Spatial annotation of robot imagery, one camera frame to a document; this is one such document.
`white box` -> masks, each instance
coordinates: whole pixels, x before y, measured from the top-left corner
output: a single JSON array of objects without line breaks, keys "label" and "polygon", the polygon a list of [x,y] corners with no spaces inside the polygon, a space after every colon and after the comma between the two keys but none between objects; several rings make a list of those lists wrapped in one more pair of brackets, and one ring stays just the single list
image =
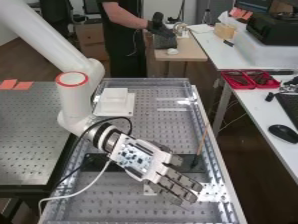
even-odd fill
[{"label": "white box", "polygon": [[93,114],[108,117],[132,117],[134,110],[136,94],[126,88],[105,88],[100,96]]},{"label": "white box", "polygon": [[105,88],[100,98],[102,112],[121,111],[126,106],[128,89]]},{"label": "white box", "polygon": [[235,48],[251,64],[259,67],[298,69],[298,47],[265,45],[247,31],[234,37]]}]

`person's arm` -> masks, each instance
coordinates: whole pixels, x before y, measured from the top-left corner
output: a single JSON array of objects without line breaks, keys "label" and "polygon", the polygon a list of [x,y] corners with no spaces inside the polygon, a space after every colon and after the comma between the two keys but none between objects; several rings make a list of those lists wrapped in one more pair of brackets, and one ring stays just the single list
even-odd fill
[{"label": "person's arm", "polygon": [[120,7],[117,2],[104,2],[102,6],[109,16],[109,20],[113,23],[133,29],[146,29],[148,20],[134,16],[129,11]]}]

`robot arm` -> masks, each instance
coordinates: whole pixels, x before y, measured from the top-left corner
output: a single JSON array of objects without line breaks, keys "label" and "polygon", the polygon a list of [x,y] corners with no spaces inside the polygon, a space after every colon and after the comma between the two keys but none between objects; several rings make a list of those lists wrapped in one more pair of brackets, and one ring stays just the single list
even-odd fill
[{"label": "robot arm", "polygon": [[[88,129],[92,116],[90,95],[104,77],[104,66],[86,59],[29,6],[18,0],[0,0],[0,21],[64,72],[56,78],[61,100],[58,124],[80,136]],[[106,152],[137,181],[170,197],[175,204],[194,203],[202,186],[171,167],[179,166],[166,147],[125,135],[114,126],[94,127],[86,135],[93,145]]]}]

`cabinet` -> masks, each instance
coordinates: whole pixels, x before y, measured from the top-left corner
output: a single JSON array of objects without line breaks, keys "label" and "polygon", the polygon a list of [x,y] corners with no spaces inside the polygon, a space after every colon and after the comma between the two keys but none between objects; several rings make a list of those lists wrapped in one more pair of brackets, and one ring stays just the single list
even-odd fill
[{"label": "cabinet", "polygon": [[108,60],[102,24],[76,25],[76,34],[82,54],[100,61]]}]

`computer mouse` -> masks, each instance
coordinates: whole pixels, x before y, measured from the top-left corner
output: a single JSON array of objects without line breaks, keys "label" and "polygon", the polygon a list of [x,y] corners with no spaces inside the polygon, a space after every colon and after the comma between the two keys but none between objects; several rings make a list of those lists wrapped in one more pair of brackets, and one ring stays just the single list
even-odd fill
[{"label": "computer mouse", "polygon": [[175,55],[178,53],[179,53],[179,51],[177,49],[174,49],[174,48],[167,49],[167,54],[169,55]]},{"label": "computer mouse", "polygon": [[269,132],[275,135],[278,138],[285,141],[297,144],[298,143],[298,134],[297,132],[285,125],[273,125],[269,128]]}]

